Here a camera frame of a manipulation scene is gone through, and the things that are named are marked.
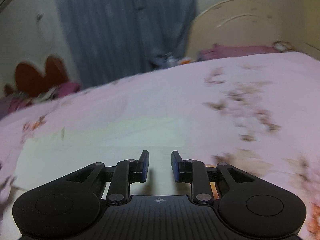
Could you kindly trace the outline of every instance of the bed sheet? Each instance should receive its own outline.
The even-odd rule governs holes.
[[[14,174],[26,140],[54,134],[62,140],[124,120],[179,119],[185,131],[180,153],[206,165],[228,162],[292,191],[307,207],[300,236],[319,238],[319,98],[320,62],[298,52],[223,58],[121,79],[1,120],[0,179]]]

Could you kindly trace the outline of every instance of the bed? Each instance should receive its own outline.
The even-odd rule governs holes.
[[[245,14],[243,4],[230,6],[231,19],[241,18],[236,17],[239,10]],[[252,14],[243,16],[241,24],[258,24]],[[270,15],[262,22],[277,18]],[[207,48],[206,43],[193,45],[194,30],[190,56]],[[268,30],[274,36],[267,35],[263,43],[239,38],[233,44],[210,44],[270,45],[281,40],[278,20]],[[7,204],[0,239],[19,238],[11,208],[26,190],[90,163],[112,166],[137,158],[142,150],[150,153],[148,180],[132,185],[132,194],[188,192],[187,185],[173,183],[173,150],[210,166],[228,162],[298,195],[307,207],[299,235],[316,239],[319,81],[320,62],[303,53],[229,57],[124,78],[11,114],[0,121],[0,200]]]

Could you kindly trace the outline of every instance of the cabinet door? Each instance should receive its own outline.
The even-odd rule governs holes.
[[[304,42],[320,49],[320,0],[303,0]]]

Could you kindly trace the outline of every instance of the circular cover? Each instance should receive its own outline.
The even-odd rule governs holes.
[[[306,217],[300,198],[269,183],[239,183],[222,197],[218,210],[234,230],[261,238],[295,233]]]
[[[12,208],[18,228],[25,234],[61,238],[77,234],[91,225],[100,212],[98,198],[76,182],[54,190],[31,190]]]

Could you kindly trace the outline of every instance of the blue curtain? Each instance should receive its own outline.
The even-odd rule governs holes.
[[[184,54],[195,0],[57,0],[84,88],[167,67]]]

